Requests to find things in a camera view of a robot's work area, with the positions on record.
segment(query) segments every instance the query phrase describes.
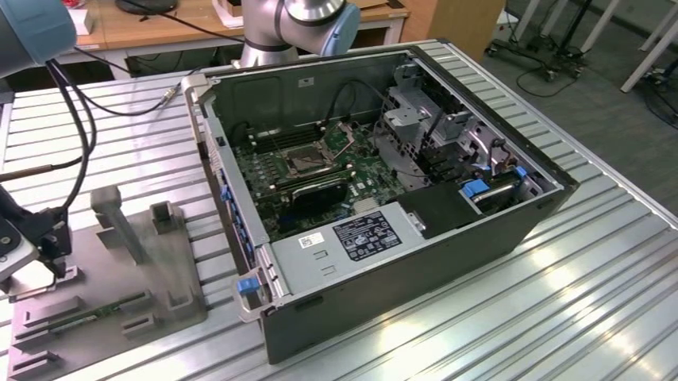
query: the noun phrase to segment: barcode sticker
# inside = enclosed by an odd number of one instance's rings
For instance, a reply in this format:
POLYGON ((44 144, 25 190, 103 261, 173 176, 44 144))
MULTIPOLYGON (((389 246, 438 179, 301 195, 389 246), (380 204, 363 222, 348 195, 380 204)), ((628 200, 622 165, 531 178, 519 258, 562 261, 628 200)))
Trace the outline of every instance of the barcode sticker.
POLYGON ((300 248, 309 248, 316 244, 321 244, 324 241, 325 239, 321 237, 321 233, 313 233, 299 239, 300 248))

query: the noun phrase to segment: gray carpet floor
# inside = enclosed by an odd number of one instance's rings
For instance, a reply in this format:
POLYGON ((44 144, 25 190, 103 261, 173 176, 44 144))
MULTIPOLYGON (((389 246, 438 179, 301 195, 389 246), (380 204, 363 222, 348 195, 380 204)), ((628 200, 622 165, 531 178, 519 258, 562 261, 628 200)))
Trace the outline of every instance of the gray carpet floor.
MULTIPOLYGON (((508 0, 511 12, 522 14, 527 3, 528 0, 508 0)), ((551 1, 542 1, 532 18, 535 25, 543 19, 550 4, 551 1)), ((558 41, 576 8, 574 3, 567 4, 552 33, 558 41)), ((595 22, 598 15, 588 11, 572 46, 580 47, 595 22)), ((528 40, 535 29, 526 33, 522 42, 528 40)), ((503 51, 494 57, 486 57, 482 65, 640 190, 678 215, 678 130, 647 110, 639 89, 630 94, 619 91, 644 58, 644 53, 638 50, 643 41, 642 36, 610 23, 587 54, 590 66, 579 80, 552 98, 535 97, 516 86, 516 76, 538 66, 534 61, 503 51)), ((658 64, 664 66, 675 58, 675 53, 666 52, 658 64)), ((559 77, 554 83, 547 83, 535 75, 526 75, 522 85, 530 92, 550 94, 570 81, 568 77, 559 77)), ((666 95, 675 105, 676 94, 670 90, 666 95)))

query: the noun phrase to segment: gray fixture block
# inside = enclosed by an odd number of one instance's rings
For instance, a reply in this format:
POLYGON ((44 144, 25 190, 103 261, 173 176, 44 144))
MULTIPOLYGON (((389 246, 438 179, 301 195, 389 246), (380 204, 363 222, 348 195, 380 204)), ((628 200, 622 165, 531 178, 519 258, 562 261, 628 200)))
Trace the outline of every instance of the gray fixture block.
POLYGON ((58 356, 58 366, 36 366, 16 379, 57 379, 207 317, 183 213, 173 204, 167 207, 176 228, 163 235, 151 210, 125 218, 147 254, 140 264, 115 230, 92 227, 73 232, 73 253, 65 260, 67 268, 77 266, 77 271, 52 291, 13 304, 8 350, 10 366, 45 351, 58 356), (79 310, 71 308, 77 298, 79 310), (36 322, 41 317, 41 323, 24 326, 26 312, 36 322))
POLYGON ((9 377, 18 381, 29 381, 34 376, 57 368, 58 356, 42 351, 10 367, 9 377))
POLYGON ((169 233, 177 228, 176 216, 173 215, 169 202, 159 202, 151 205, 151 215, 157 235, 169 233))
POLYGON ((136 236, 135 230, 129 225, 125 215, 120 211, 123 205, 120 190, 116 186, 108 186, 95 189, 91 193, 91 205, 92 210, 97 214, 103 214, 104 217, 99 217, 99 220, 104 222, 101 226, 108 228, 113 226, 117 236, 127 246, 129 255, 135 260, 136 264, 141 264, 147 260, 147 250, 144 249, 139 237, 136 236))

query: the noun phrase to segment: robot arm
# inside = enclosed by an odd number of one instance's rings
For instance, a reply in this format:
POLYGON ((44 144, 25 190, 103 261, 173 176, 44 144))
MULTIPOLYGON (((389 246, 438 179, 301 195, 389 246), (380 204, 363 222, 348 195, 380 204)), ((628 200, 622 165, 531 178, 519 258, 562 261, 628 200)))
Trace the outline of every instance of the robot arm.
POLYGON ((360 10, 345 0, 244 0, 244 50, 237 67, 281 64, 296 48, 320 56, 348 51, 360 10))
MULTIPOLYGON (((75 26, 60 0, 0 0, 0 78, 42 65, 75 46, 75 26)), ((71 254, 68 213, 30 213, 0 186, 0 289, 12 288, 12 275, 38 260, 56 277, 58 258, 71 254)))

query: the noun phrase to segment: caster wheel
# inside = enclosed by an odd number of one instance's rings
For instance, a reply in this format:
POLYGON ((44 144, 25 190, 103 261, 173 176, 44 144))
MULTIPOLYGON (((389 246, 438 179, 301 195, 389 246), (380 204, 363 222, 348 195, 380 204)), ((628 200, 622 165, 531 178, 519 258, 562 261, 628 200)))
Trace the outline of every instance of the caster wheel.
POLYGON ((491 46, 486 49, 487 56, 488 56, 488 57, 494 57, 494 56, 495 56, 495 54, 496 54, 496 51, 498 51, 496 45, 491 45, 491 46))
POLYGON ((547 74, 546 74, 547 82, 555 81, 555 77, 556 77, 556 73, 554 71, 547 71, 547 74))

